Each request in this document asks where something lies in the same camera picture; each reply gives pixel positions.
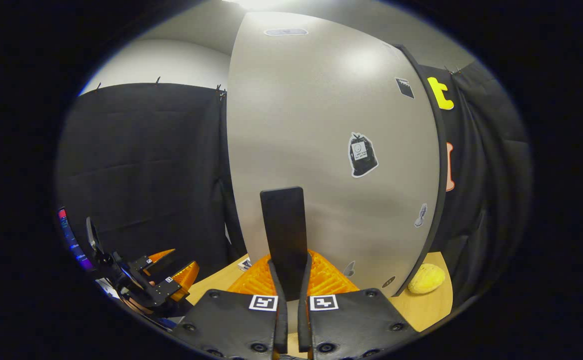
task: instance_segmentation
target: orange sticker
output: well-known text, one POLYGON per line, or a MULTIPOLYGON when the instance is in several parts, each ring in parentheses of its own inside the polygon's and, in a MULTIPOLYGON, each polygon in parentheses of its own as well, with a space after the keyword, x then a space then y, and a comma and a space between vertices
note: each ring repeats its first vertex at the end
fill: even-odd
POLYGON ((454 146, 447 143, 447 191, 453 191, 456 184, 452 181, 452 150, 454 146))

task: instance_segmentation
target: ceiling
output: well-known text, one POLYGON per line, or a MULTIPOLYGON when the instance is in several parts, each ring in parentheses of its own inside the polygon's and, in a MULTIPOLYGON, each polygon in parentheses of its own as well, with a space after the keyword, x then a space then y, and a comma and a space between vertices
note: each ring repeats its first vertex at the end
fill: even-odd
MULTIPOLYGON (((232 55, 248 10, 222 0, 207 0, 148 30, 138 40, 168 39, 198 44, 232 55)), ((419 64, 463 68, 474 57, 426 21, 376 0, 287 0, 251 11, 289 12, 346 25, 389 44, 404 45, 419 64)))

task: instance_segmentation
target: sticker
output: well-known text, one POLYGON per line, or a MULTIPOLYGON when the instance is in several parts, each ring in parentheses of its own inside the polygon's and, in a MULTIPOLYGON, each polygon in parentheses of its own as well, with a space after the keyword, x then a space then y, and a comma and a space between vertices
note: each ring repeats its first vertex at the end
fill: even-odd
POLYGON ((396 280, 396 276, 392 276, 392 277, 388 278, 388 280, 385 281, 385 283, 380 288, 385 289, 386 287, 389 287, 389 285, 392 284, 394 282, 394 280, 396 280))
POLYGON ((281 35, 307 35, 309 32, 305 29, 269 29, 264 31, 265 35, 279 37, 281 35))
POLYGON ((411 89, 410 82, 400 77, 395 77, 394 79, 396 79, 396 84, 398 84, 398 88, 400 89, 401 94, 407 96, 408 98, 414 99, 414 92, 411 89))
POLYGON ((97 282, 98 285, 100 285, 104 292, 111 295, 112 297, 115 297, 116 299, 120 299, 120 296, 118 296, 118 292, 116 292, 116 290, 111 285, 109 285, 105 278, 98 278, 98 280, 96 280, 95 282, 97 282))
POLYGON ((325 310, 338 309, 335 294, 310 296, 309 309, 312 310, 312 312, 324 312, 325 310))
POLYGON ((342 274, 345 275, 347 278, 351 278, 352 276, 354 276, 354 274, 356 273, 354 271, 355 264, 356 264, 355 261, 350 262, 349 265, 347 265, 347 267, 344 268, 344 271, 342 272, 342 274))
POLYGON ((433 96, 436 98, 438 107, 443 110, 451 110, 454 108, 454 101, 447 100, 443 91, 447 91, 447 85, 438 82, 435 77, 427 77, 427 82, 433 91, 433 96))
POLYGON ((243 262, 240 262, 238 264, 238 268, 241 269, 242 271, 248 271, 248 269, 251 268, 250 258, 248 257, 245 260, 243 260, 243 262))
POLYGON ((425 214, 427 214, 427 204, 424 203, 421 207, 420 207, 420 212, 418 212, 418 218, 415 220, 415 223, 413 223, 413 226, 420 228, 423 223, 424 223, 424 219, 425 219, 425 214))
POLYGON ((278 296, 254 295, 249 305, 251 310, 261 312, 275 312, 278 305, 278 296))
POLYGON ((454 146, 451 143, 447 143, 447 189, 445 191, 453 191, 456 187, 456 183, 452 181, 452 150, 454 146))
POLYGON ((360 132, 352 132, 347 146, 351 176, 360 178, 378 167, 372 141, 360 132))

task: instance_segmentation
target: black sticker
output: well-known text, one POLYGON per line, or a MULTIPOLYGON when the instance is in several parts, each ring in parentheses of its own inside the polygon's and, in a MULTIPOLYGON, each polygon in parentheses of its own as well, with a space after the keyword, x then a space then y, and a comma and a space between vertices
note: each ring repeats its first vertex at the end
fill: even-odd
POLYGON ((374 153, 372 141, 365 135, 352 132, 347 149, 351 176, 354 178, 360 178, 378 167, 378 158, 374 153))
POLYGON ((398 84, 398 88, 404 96, 408 96, 414 99, 414 92, 412 91, 410 82, 408 80, 396 77, 396 84, 398 84))
POLYGON ((389 287, 389 285, 392 284, 395 279, 396 279, 396 276, 390 277, 389 280, 385 281, 385 283, 382 285, 381 289, 385 289, 386 287, 389 287))

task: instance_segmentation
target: white sticker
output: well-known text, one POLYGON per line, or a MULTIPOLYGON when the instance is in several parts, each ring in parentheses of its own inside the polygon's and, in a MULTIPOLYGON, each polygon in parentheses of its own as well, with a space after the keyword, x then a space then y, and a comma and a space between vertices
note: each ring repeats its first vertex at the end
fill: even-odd
POLYGON ((312 310, 312 312, 324 312, 325 310, 338 309, 335 294, 310 296, 309 309, 312 310))
POLYGON ((413 223, 413 226, 420 228, 423 223, 425 222, 425 214, 427 214, 427 204, 424 203, 421 207, 420 207, 420 212, 418 212, 418 218, 415 219, 415 223, 413 223))
POLYGON ((251 310, 275 312, 278 308, 278 296, 254 295, 249 305, 251 310))
POLYGON ((354 160, 360 160, 367 157, 367 149, 365 148, 365 143, 362 141, 351 144, 351 150, 353 150, 354 160))
POLYGON ((361 178, 378 167, 378 157, 369 137, 360 132, 352 132, 347 144, 351 176, 361 178))
POLYGON ((265 35, 279 37, 281 35, 307 35, 309 32, 305 29, 269 29, 264 31, 265 35))
POLYGON ((248 257, 244 259, 243 262, 239 262, 238 268, 241 269, 242 271, 247 271, 249 268, 251 268, 250 258, 248 257))
POLYGON ((354 270, 354 265, 356 265, 355 260, 350 262, 349 265, 347 265, 347 267, 344 268, 342 275, 346 276, 347 278, 351 278, 352 276, 354 276, 354 274, 356 273, 356 271, 354 270))
POLYGON ((118 292, 116 292, 116 290, 111 285, 109 285, 105 278, 98 278, 98 280, 96 280, 95 282, 97 282, 98 285, 100 285, 104 292, 115 297, 116 299, 120 299, 120 297, 118 296, 118 292))

